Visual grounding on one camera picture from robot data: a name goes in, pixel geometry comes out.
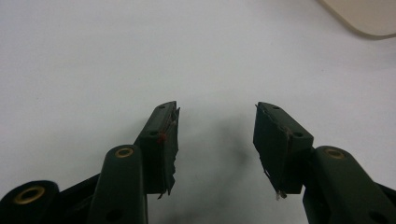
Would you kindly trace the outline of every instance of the beige object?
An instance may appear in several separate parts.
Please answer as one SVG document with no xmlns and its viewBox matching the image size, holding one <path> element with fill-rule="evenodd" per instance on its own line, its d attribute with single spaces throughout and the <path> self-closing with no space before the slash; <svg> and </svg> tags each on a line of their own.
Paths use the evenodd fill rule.
<svg viewBox="0 0 396 224">
<path fill-rule="evenodd" d="M 350 28 L 376 38 L 396 36 L 396 0 L 320 0 Z"/>
</svg>

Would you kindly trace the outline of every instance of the mounting hole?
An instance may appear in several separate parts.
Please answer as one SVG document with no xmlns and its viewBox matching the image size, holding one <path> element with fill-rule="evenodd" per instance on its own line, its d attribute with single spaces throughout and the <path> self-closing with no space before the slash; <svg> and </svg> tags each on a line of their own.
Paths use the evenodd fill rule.
<svg viewBox="0 0 396 224">
<path fill-rule="evenodd" d="M 293 133 L 294 136 L 296 137 L 303 137 L 304 135 L 302 133 Z"/>
<path fill-rule="evenodd" d="M 28 204 L 41 198 L 46 190 L 41 186 L 32 186 L 29 189 L 23 190 L 14 198 L 16 204 Z"/>
<path fill-rule="evenodd" d="M 106 220 L 108 222 L 116 222 L 120 220 L 120 218 L 122 218 L 122 210 L 120 209 L 111 210 L 106 215 Z"/>
<path fill-rule="evenodd" d="M 326 148 L 324 150 L 324 152 L 332 157 L 333 159 L 337 159 L 337 160 L 341 160 L 343 158 L 345 158 L 346 156 L 344 155 L 344 153 L 340 152 L 339 150 L 336 149 L 332 149 L 332 148 Z"/>
<path fill-rule="evenodd" d="M 118 158 L 129 157 L 132 154 L 134 154 L 134 151 L 129 147 L 120 148 L 119 150 L 116 151 L 116 157 Z"/>
<path fill-rule="evenodd" d="M 376 223 L 381 223 L 381 224 L 387 224 L 388 223 L 388 219 L 384 215 L 382 215 L 382 214 L 380 214 L 378 212 L 371 211 L 371 212 L 369 212 L 369 216 Z"/>
</svg>

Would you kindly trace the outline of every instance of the white surface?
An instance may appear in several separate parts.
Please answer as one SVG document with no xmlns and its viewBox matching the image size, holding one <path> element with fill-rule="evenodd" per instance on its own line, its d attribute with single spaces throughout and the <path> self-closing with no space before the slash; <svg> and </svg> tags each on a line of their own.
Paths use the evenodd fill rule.
<svg viewBox="0 0 396 224">
<path fill-rule="evenodd" d="M 353 35 L 316 1 L 2 1 L 0 30 L 1 197 L 97 174 L 172 100 L 177 182 L 150 223 L 307 222 L 262 171 L 258 101 L 396 189 L 396 38 Z"/>
</svg>

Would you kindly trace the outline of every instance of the metal screw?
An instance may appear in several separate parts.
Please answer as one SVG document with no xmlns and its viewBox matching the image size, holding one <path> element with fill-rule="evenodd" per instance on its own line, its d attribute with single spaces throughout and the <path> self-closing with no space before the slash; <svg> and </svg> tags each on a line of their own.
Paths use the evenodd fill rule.
<svg viewBox="0 0 396 224">
<path fill-rule="evenodd" d="M 339 150 L 333 149 L 333 148 L 326 148 L 326 149 L 324 149 L 324 152 L 331 158 L 337 159 L 337 160 L 341 160 L 346 157 L 346 155 L 344 155 L 344 153 L 342 153 Z"/>
<path fill-rule="evenodd" d="M 46 190 L 41 186 L 32 186 L 25 189 L 14 198 L 16 204 L 28 204 L 41 198 Z"/>
<path fill-rule="evenodd" d="M 118 158 L 129 157 L 132 154 L 134 154 L 134 151 L 129 147 L 120 148 L 119 150 L 116 151 L 116 157 Z"/>
</svg>

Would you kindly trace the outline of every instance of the screw hole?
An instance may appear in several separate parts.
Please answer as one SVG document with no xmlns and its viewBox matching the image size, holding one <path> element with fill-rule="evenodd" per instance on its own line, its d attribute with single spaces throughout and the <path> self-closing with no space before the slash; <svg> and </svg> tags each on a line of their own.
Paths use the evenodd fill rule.
<svg viewBox="0 0 396 224">
<path fill-rule="evenodd" d="M 296 137 L 303 137 L 304 136 L 302 133 L 294 133 L 293 135 L 296 136 Z"/>
<path fill-rule="evenodd" d="M 333 159 L 337 159 L 337 160 L 341 160 L 341 159 L 343 159 L 343 158 L 346 157 L 346 156 L 344 155 L 344 153 L 342 153 L 342 152 L 340 152 L 340 151 L 338 151 L 338 150 L 332 149 L 332 148 L 326 148 L 326 149 L 324 150 L 324 152 L 325 152 L 328 156 L 332 157 Z"/>
<path fill-rule="evenodd" d="M 369 212 L 369 215 L 370 215 L 370 218 L 372 220 L 374 220 L 376 223 L 380 223 L 380 224 L 388 223 L 388 219 L 384 215 L 382 215 L 378 212 L 371 211 L 371 212 Z"/>
<path fill-rule="evenodd" d="M 46 190 L 41 186 L 32 186 L 29 189 L 25 189 L 21 193 L 19 193 L 15 199 L 14 203 L 16 204 L 28 204 L 32 203 L 35 200 L 41 198 Z"/>
<path fill-rule="evenodd" d="M 122 211 L 120 209 L 114 209 L 107 213 L 106 220 L 108 222 L 115 222 L 122 218 Z"/>
<path fill-rule="evenodd" d="M 120 148 L 119 150 L 116 151 L 116 157 L 118 158 L 129 157 L 132 154 L 134 154 L 134 151 L 128 147 Z"/>
</svg>

